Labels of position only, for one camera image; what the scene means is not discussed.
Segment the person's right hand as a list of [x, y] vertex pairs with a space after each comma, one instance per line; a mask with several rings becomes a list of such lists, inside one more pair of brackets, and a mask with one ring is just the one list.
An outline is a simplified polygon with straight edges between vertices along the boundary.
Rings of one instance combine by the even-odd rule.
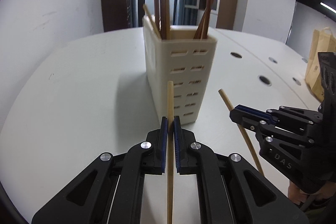
[[[317, 200], [330, 198], [330, 195], [322, 190], [319, 190], [317, 193], [313, 194]], [[306, 202], [308, 194], [304, 193], [299, 189], [293, 182], [289, 182], [288, 186], [288, 198], [296, 205]]]

